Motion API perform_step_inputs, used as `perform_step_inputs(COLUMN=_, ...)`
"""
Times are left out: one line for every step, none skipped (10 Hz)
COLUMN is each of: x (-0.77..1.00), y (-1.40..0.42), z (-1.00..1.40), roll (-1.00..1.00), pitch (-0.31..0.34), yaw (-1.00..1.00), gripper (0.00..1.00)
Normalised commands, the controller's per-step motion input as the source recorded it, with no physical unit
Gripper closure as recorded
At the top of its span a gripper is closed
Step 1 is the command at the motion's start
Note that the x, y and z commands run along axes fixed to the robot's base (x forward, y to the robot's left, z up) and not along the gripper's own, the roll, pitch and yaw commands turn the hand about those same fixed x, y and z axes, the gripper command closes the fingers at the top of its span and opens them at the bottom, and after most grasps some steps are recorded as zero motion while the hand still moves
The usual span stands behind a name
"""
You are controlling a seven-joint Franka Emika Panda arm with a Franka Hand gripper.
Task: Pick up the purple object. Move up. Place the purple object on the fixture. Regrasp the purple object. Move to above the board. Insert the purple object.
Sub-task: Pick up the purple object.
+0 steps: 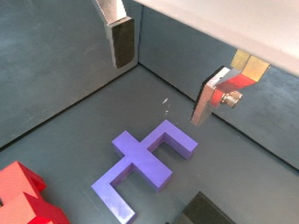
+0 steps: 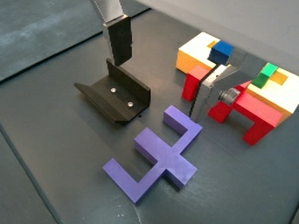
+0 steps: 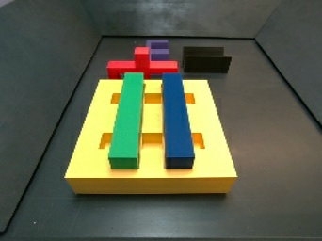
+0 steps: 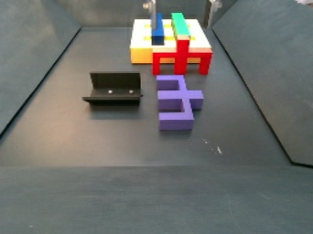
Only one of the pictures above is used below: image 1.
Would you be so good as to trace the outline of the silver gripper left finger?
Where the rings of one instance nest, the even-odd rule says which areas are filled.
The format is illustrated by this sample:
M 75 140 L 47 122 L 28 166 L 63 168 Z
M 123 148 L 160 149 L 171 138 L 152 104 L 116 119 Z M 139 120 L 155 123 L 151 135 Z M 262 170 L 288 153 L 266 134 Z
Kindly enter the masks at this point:
M 123 0 L 92 0 L 106 25 L 115 68 L 135 58 L 135 20 L 127 15 Z

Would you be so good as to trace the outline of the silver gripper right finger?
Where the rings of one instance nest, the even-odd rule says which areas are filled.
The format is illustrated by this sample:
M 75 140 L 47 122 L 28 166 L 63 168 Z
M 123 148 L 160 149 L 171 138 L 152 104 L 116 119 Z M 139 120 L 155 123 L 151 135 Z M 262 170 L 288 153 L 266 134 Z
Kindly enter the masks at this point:
M 235 88 L 226 91 L 218 89 L 218 84 L 228 85 L 227 81 L 238 74 L 239 70 L 222 66 L 202 83 L 196 105 L 191 115 L 191 123 L 194 125 L 199 126 L 204 123 L 220 104 L 234 108 L 239 103 L 243 94 Z

